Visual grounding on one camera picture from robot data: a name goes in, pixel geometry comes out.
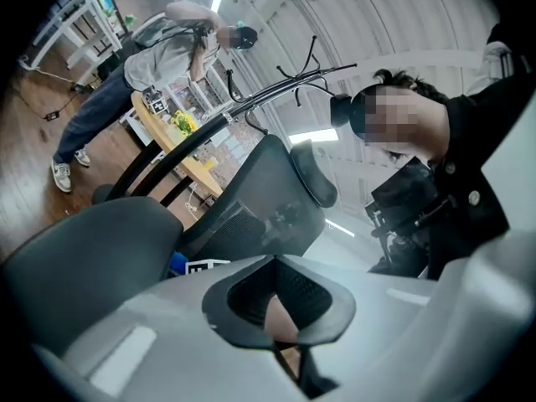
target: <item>wooden table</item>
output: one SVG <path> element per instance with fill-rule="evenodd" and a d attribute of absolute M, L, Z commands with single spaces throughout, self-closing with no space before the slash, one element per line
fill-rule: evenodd
<path fill-rule="evenodd" d="M 151 134 L 151 137 L 165 153 L 170 153 L 182 140 L 184 140 L 185 137 L 177 126 L 166 123 L 162 121 L 159 116 L 153 115 L 151 112 L 149 112 L 149 110 L 145 107 L 145 104 L 143 104 L 141 92 L 133 92 L 131 99 L 134 109 L 140 118 L 140 122 L 146 127 Z M 186 188 L 186 186 L 194 181 L 198 184 L 198 186 L 206 189 L 216 198 L 222 194 L 222 188 L 218 185 L 218 182 L 214 180 L 214 178 L 210 175 L 209 170 L 207 170 L 201 162 L 196 161 L 192 157 L 187 157 L 178 166 L 186 173 L 188 177 L 179 184 L 182 184 L 182 186 L 178 185 L 177 190 Z M 174 198 L 171 198 L 175 194 L 173 191 L 170 193 L 170 195 L 168 195 L 168 200 L 173 201 Z"/>

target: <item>white ceiling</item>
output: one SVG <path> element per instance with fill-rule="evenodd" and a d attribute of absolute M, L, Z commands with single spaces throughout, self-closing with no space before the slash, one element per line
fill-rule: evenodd
<path fill-rule="evenodd" d="M 195 1 L 209 6 L 212 0 Z M 245 21 L 260 34 L 253 49 L 221 57 L 246 94 L 281 80 L 279 64 L 287 73 L 299 71 L 315 34 L 315 55 L 323 68 L 358 63 L 327 78 L 333 92 L 353 95 L 374 83 L 375 70 L 386 68 L 408 70 L 448 96 L 460 95 L 471 85 L 498 20 L 488 0 L 222 0 L 219 13 L 229 23 Z M 288 94 L 257 111 L 257 117 L 284 139 L 329 127 L 326 95 L 302 89 L 301 101 L 298 109 Z M 338 142 L 316 143 L 318 163 L 339 191 L 332 211 L 369 224 L 363 206 L 370 192 L 403 162 L 394 165 L 366 147 L 349 126 L 339 128 L 338 136 Z"/>

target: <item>office chair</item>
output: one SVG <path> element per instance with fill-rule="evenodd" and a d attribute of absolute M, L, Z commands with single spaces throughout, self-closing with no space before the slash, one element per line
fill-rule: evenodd
<path fill-rule="evenodd" d="M 31 341 L 61 356 L 88 327 L 162 280 L 182 224 L 152 198 L 84 209 L 18 248 L 3 266 Z"/>
<path fill-rule="evenodd" d="M 303 255 L 325 226 L 321 208 L 337 189 L 318 168 L 312 144 L 286 151 L 264 137 L 216 203 L 184 233 L 178 247 L 190 261 L 254 255 Z"/>

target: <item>sneaker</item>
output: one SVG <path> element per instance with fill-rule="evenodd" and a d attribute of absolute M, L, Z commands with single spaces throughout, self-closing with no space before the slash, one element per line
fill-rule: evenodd
<path fill-rule="evenodd" d="M 59 190 L 69 193 L 70 192 L 70 165 L 66 163 L 56 163 L 54 159 L 50 163 L 50 169 L 52 170 L 52 177 Z"/>
<path fill-rule="evenodd" d="M 84 167 L 89 167 L 91 164 L 90 157 L 87 156 L 87 152 L 85 151 L 85 147 L 81 148 L 79 151 L 75 152 L 75 158 L 76 161 L 80 163 L 80 165 Z"/>

